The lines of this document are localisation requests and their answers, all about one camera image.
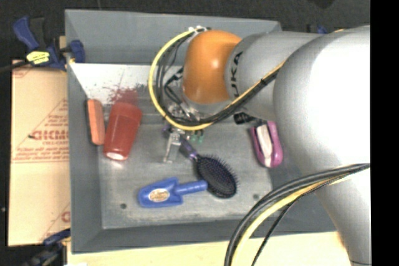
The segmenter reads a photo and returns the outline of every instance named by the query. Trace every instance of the red cup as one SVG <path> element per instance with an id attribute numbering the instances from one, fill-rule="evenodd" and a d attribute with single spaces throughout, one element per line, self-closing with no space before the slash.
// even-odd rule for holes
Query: red cup
<path id="1" fill-rule="evenodd" d="M 142 111 L 127 102 L 115 102 L 111 108 L 103 153 L 110 159 L 124 161 L 128 158 L 138 127 Z"/>

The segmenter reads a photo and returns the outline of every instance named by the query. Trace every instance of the gray tray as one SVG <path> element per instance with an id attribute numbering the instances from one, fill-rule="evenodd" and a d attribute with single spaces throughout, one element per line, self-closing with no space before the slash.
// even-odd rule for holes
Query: gray tray
<path id="1" fill-rule="evenodd" d="M 207 128 L 203 143 L 194 146 L 200 154 L 223 158 L 234 169 L 239 179 L 234 197 L 218 199 L 205 191 L 185 196 L 180 206 L 148 209 L 138 205 L 137 192 L 147 184 L 172 176 L 181 183 L 196 179 L 193 163 L 182 155 L 177 154 L 169 163 L 162 161 L 166 139 L 161 129 L 165 123 L 150 101 L 147 78 L 155 52 L 173 36 L 197 25 L 241 37 L 281 29 L 278 22 L 259 19 L 65 12 L 67 42 L 80 39 L 87 54 L 87 63 L 71 64 L 68 69 L 74 253 L 228 240 L 260 197 L 299 176 L 288 156 L 276 169 L 260 166 L 252 150 L 248 127 L 237 126 L 227 119 Z M 129 158 L 115 162 L 103 156 L 101 146 L 90 143 L 84 102 L 86 98 L 99 99 L 107 121 L 115 92 L 131 89 L 139 93 L 142 124 Z M 303 202 L 286 217 L 277 232 L 334 229 L 315 197 Z"/>

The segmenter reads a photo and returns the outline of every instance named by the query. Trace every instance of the yellow clamp label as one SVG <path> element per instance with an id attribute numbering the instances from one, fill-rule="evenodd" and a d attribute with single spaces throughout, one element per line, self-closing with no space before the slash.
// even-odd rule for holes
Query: yellow clamp label
<path id="1" fill-rule="evenodd" d="M 32 51 L 26 56 L 26 60 L 33 64 L 43 64 L 50 61 L 50 53 L 46 51 Z"/>

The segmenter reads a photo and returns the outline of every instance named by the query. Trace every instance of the black hairbrush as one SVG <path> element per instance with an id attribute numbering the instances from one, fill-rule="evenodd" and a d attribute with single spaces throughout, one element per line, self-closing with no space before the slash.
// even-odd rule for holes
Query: black hairbrush
<path id="1" fill-rule="evenodd" d="M 221 198 L 234 196 L 238 182 L 232 169 L 222 159 L 199 155 L 182 136 L 180 141 L 180 151 L 194 161 L 198 177 L 208 182 L 208 191 Z"/>

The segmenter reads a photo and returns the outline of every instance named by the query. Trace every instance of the cardboard box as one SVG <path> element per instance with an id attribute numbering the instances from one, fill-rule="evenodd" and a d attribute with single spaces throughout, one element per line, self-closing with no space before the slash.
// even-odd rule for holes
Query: cardboard box
<path id="1" fill-rule="evenodd" d="M 70 227 L 67 73 L 12 72 L 8 245 L 41 244 Z"/>

